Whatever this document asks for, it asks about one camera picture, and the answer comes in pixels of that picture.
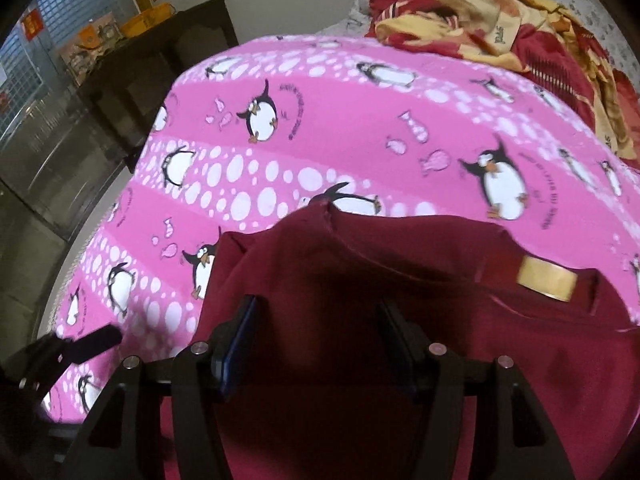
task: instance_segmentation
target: dark wooden furniture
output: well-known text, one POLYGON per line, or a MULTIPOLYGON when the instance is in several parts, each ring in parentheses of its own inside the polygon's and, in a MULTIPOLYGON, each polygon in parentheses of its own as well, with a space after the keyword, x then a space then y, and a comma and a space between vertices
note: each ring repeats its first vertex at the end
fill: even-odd
POLYGON ((175 47, 180 37, 195 25, 220 28, 227 46, 238 46, 238 38, 226 10, 225 0, 209 0, 191 9, 177 12, 143 34, 119 43, 116 49, 98 61, 78 88, 78 94, 91 110, 91 114, 126 153, 134 153, 139 146, 130 145, 129 141, 119 134, 110 118, 100 108, 100 99, 105 92, 112 92, 130 115, 136 130, 146 138, 152 122, 140 111, 127 88, 140 75, 137 70, 140 60, 148 57, 162 55, 174 77, 184 72, 188 67, 183 66, 175 47))

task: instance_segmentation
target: black clamp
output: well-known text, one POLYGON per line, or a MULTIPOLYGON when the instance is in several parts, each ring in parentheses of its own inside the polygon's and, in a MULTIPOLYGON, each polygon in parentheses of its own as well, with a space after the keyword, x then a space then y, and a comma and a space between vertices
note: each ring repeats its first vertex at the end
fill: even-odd
POLYGON ((469 480, 575 480, 556 430, 510 357, 464 359, 390 303, 378 305, 377 318, 399 386, 425 405, 404 478, 452 478, 464 397, 475 396, 469 480))

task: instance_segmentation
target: white polka dot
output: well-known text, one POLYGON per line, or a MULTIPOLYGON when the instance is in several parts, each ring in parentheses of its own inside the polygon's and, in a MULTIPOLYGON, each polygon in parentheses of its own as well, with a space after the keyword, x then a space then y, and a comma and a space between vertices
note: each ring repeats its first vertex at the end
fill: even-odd
POLYGON ((202 197, 200 197, 200 207, 203 209, 209 207, 209 204, 211 203, 211 197, 212 195, 210 191, 204 192, 202 197))
POLYGON ((235 155, 231 159, 231 162, 226 167, 226 179, 229 182, 235 182, 242 175, 242 169, 244 168, 244 159, 242 155, 235 155))
POLYGON ((298 182, 302 189, 316 191, 322 187, 322 175, 314 168, 303 168, 298 173, 298 182))
POLYGON ((306 62, 309 64, 313 64, 313 63, 320 63, 321 61, 324 61, 326 59, 326 55, 325 54, 317 54, 316 56, 311 56, 309 58, 307 58, 306 62))
POLYGON ((187 322, 184 324, 184 327, 187 329, 187 332, 193 334, 196 331, 198 326, 198 320, 194 317, 190 317, 187 322))
POLYGON ((265 187, 258 195, 258 211, 262 216, 269 216, 276 207, 276 192, 273 187, 265 187))
POLYGON ((199 194, 200 194, 200 183, 194 182, 189 186, 189 189, 184 194, 184 201, 187 204, 193 204, 198 198, 199 194))
POLYGON ((456 90, 455 92, 453 92, 453 95, 455 95, 463 103, 470 103, 473 100, 468 93, 463 92, 462 90, 456 90))
POLYGON ((510 120, 505 119, 504 117, 498 117, 497 122, 498 122, 498 130, 505 132, 511 137, 515 137, 518 135, 518 128, 510 120))
POLYGON ((318 65, 309 70, 309 75, 311 77, 319 77, 325 72, 326 68, 322 65, 318 65))
POLYGON ((244 220, 251 210, 251 197, 244 191, 238 193, 231 203, 231 217, 236 220, 244 220))
POLYGON ((102 256, 100 256, 100 254, 98 254, 98 255, 95 257, 94 264, 91 266, 91 270, 92 270, 93 272, 95 272, 96 270, 98 270, 98 267, 100 267, 100 264, 101 264, 101 263, 102 263, 102 256))
POLYGON ((420 202, 415 207, 416 216, 430 216, 435 214, 436 214, 436 210, 433 208, 433 204, 429 202, 420 202))
POLYGON ((449 100, 449 96, 440 90, 429 89, 424 95, 434 103, 446 103, 449 100))
POLYGON ((299 57, 295 57, 293 59, 287 59, 283 64, 281 64, 278 67, 278 71, 287 72, 288 70, 291 70, 293 67, 295 67, 299 61, 300 61, 299 57))
POLYGON ((148 350, 151 350, 156 347, 156 336, 154 334, 149 334, 146 336, 145 347, 148 350))
POLYGON ((289 212, 289 206, 285 202, 281 202, 278 204, 277 215, 278 218, 284 218, 289 212))
POLYGON ((487 106, 489 108, 495 108, 495 101, 493 99, 488 99, 482 95, 479 95, 478 101, 480 101, 480 103, 483 104, 484 106, 487 106))
POLYGON ((209 168, 209 173, 207 173, 207 184, 209 186, 214 187, 217 186, 220 182, 220 175, 222 174, 222 165, 214 164, 209 168))
POLYGON ((180 326, 180 319, 182 318, 182 307, 177 301, 169 303, 164 314, 164 323, 169 334, 174 333, 180 326))
POLYGON ((274 180, 276 180, 276 177, 278 176, 278 163, 275 160, 272 160, 269 164, 267 164, 267 168, 264 171, 264 174, 267 177, 267 180, 269 182, 273 182, 274 180))
POLYGON ((469 108, 464 103, 457 103, 456 104, 456 108, 458 109, 459 112, 461 112, 463 114, 468 114, 468 113, 471 112, 471 108, 469 108))
POLYGON ((247 68, 249 68, 249 64, 244 63, 240 65, 238 68, 234 69, 233 72, 231 73, 231 79, 238 79, 247 68))
POLYGON ((406 216, 406 206, 402 203, 393 204, 391 208, 391 216, 400 218, 406 216))
POLYGON ((160 321, 160 305, 157 301, 152 301, 146 309, 146 324, 151 328, 158 326, 160 321))

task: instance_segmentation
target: bed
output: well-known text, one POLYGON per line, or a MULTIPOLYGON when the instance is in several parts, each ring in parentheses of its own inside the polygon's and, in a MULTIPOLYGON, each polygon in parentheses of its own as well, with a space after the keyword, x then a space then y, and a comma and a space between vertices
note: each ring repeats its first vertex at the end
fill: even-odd
MULTIPOLYGON (((586 0, 558 1, 584 19, 609 49, 615 65, 638 88, 636 58, 608 14, 586 0)), ((122 327, 124 341, 66 372, 44 401, 52 418, 83 420, 114 367, 127 355, 163 359, 175 356, 191 341, 223 232, 268 229, 313 200, 330 200, 341 210, 372 216, 457 214, 508 222, 525 216, 527 209, 536 209, 534 223, 547 231, 563 222, 558 219, 552 187, 567 181, 567 193, 610 210, 598 220, 605 234, 598 240, 598 251, 562 253, 557 238, 540 245, 530 228, 511 232, 529 251, 547 257, 551 252, 555 261, 567 267, 596 267, 607 259, 606 277, 620 291, 630 319, 636 319, 640 226, 634 218, 640 210, 632 212, 640 193, 638 175, 611 160, 614 157, 575 113, 561 104, 550 106, 550 98, 541 99, 532 83, 513 73, 431 54, 418 62, 410 54, 364 40, 369 27, 366 11, 367 0, 356 0, 345 20, 317 35, 261 38, 214 56, 177 79, 132 181, 78 256, 50 320, 50 329, 60 337, 78 337, 115 323, 122 327), (430 63, 436 62, 443 66, 440 76, 429 73, 430 63), (444 80, 444 72, 460 75, 444 80), (310 118, 322 123, 334 113, 329 108, 314 111, 315 91, 301 90, 302 83, 287 81, 298 75, 308 85, 327 78, 332 82, 326 84, 354 84, 363 102, 367 102, 364 96, 377 101, 380 92, 386 92, 388 99, 380 106, 393 108, 388 124, 369 124, 377 135, 375 149, 367 138, 356 146, 333 139, 331 155, 317 159, 316 153, 325 148, 308 137, 300 141, 300 131, 310 118), (502 95, 477 84, 486 80, 497 81, 504 89, 502 95), (223 91, 226 83, 242 86, 242 97, 223 91), (451 106, 456 120, 482 123, 493 131, 464 149, 438 144, 430 140, 434 135, 424 114, 416 111, 418 101, 412 107, 400 105, 399 98, 419 98, 420 107, 434 110, 451 106), (531 121, 527 110, 536 110, 542 118, 531 121), (570 138, 549 133, 567 127, 570 138), (508 164, 506 150, 514 153, 529 145, 535 145, 535 158, 523 156, 524 162, 520 161, 520 166, 529 166, 522 182, 519 170, 513 170, 513 185, 519 192, 510 196, 503 211, 491 203, 488 209, 449 203, 446 196, 434 198, 422 190, 450 175, 477 200, 479 170, 474 158, 482 159, 481 166, 491 157, 501 157, 495 160, 508 164), (402 190, 398 182, 386 182, 371 167, 360 168, 357 158, 340 158, 338 153, 346 147, 364 150, 367 156, 360 159, 379 160, 381 168, 395 172, 403 171, 398 168, 405 167, 405 154, 416 151, 419 156, 411 156, 416 180, 402 190), (536 185, 536 193, 527 191, 524 180, 539 178, 543 180, 536 185), (541 205, 545 200, 550 202, 541 205)), ((336 107, 336 116, 348 117, 342 104, 336 107)), ((485 200, 490 201, 489 195, 485 193, 485 200)), ((510 229, 512 225, 526 224, 514 222, 510 229)))

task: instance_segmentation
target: pink fish print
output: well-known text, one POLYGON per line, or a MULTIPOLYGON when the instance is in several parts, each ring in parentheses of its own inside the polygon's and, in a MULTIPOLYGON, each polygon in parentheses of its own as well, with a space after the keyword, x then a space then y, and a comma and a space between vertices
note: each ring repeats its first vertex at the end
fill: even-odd
POLYGON ((160 253, 161 258, 173 258, 178 253, 178 245, 177 244, 169 244, 167 247, 162 249, 160 253))
POLYGON ((174 225, 171 223, 171 217, 164 221, 164 225, 166 226, 166 229, 164 230, 164 237, 170 238, 171 235, 174 234, 174 225))
POLYGON ((419 162, 422 176, 427 176, 430 171, 446 170, 451 163, 451 157, 444 150, 436 150, 427 158, 421 158, 419 162))
POLYGON ((390 137, 387 137, 385 148, 391 150, 397 155, 404 155, 406 152, 406 143, 402 139, 391 139, 390 137))
POLYGON ((231 112, 227 112, 226 114, 224 114, 222 116, 222 119, 220 119, 220 124, 219 124, 220 131, 222 131, 222 128, 224 126, 226 126, 227 124, 229 124, 231 122, 231 117, 232 117, 231 112))
POLYGON ((414 134, 415 140, 424 144, 429 140, 429 132, 424 124, 419 123, 413 117, 411 117, 411 110, 405 111, 403 114, 398 115, 399 119, 402 119, 406 122, 407 126, 411 130, 411 133, 414 134))

